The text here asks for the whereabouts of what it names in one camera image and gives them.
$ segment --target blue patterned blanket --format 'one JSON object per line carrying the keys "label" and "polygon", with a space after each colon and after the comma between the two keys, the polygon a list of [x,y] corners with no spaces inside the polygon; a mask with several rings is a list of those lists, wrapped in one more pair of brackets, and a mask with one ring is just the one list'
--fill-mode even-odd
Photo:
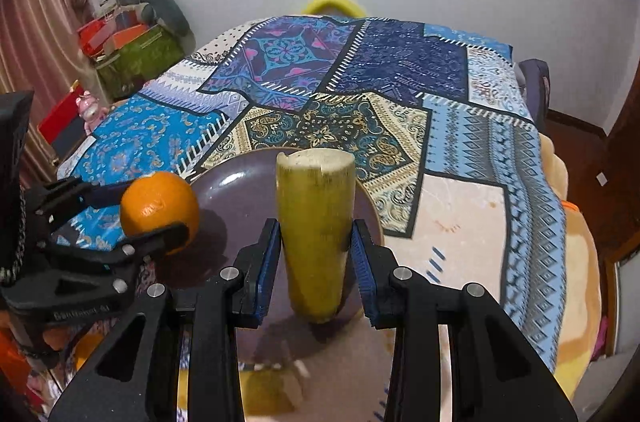
{"label": "blue patterned blanket", "polygon": [[[511,47],[379,18],[252,22],[111,112],[59,176],[114,183],[163,170],[192,182],[271,146],[353,153],[399,261],[445,285],[481,274],[554,369],[564,212],[542,173]],[[86,247],[107,250],[122,236],[117,207],[72,224]]]}

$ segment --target stuffed toy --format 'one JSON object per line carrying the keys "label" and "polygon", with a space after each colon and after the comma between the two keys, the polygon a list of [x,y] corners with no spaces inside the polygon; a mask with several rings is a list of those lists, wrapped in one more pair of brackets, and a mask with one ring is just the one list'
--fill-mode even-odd
{"label": "stuffed toy", "polygon": [[182,14],[180,7],[175,0],[116,0],[120,6],[137,5],[143,2],[148,3],[141,10],[142,22],[145,24],[153,24],[158,20],[161,25],[168,29],[178,38],[182,38],[190,33],[191,28],[189,22]]}
{"label": "stuffed toy", "polygon": [[76,98],[76,106],[78,115],[84,119],[84,132],[87,135],[91,135],[109,112],[109,109],[101,107],[98,99],[88,91],[84,91],[84,94]]}

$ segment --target pink toy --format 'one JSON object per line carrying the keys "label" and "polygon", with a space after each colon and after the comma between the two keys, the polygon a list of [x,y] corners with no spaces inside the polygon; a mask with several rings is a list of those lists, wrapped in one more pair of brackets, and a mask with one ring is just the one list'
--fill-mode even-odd
{"label": "pink toy", "polygon": [[105,119],[109,109],[101,107],[98,100],[87,90],[76,98],[78,115],[84,119],[84,132],[91,135],[92,131]]}

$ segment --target curtain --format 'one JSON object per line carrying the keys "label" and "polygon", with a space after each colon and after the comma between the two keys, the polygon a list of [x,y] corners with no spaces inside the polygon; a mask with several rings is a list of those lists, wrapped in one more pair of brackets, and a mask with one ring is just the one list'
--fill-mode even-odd
{"label": "curtain", "polygon": [[90,19],[89,0],[0,0],[0,91],[35,90],[20,168],[23,185],[55,179],[53,150],[36,126],[73,82],[103,97],[76,35]]}

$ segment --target purple plate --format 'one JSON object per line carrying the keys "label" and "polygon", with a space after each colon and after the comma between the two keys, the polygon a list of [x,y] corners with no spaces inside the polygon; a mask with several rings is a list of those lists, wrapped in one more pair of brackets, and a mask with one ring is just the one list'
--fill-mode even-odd
{"label": "purple plate", "polygon": [[[217,165],[192,185],[200,205],[200,230],[180,253],[158,261],[158,280],[173,288],[197,287],[231,265],[238,251],[257,242],[264,221],[277,218],[276,157],[296,148],[249,151]],[[382,227],[369,194],[356,186],[354,218],[364,219],[371,238],[383,244]],[[319,352],[362,309],[351,260],[337,316],[324,325],[297,317],[289,304],[284,254],[280,254],[268,316],[257,330],[236,330],[241,362],[276,363]]]}

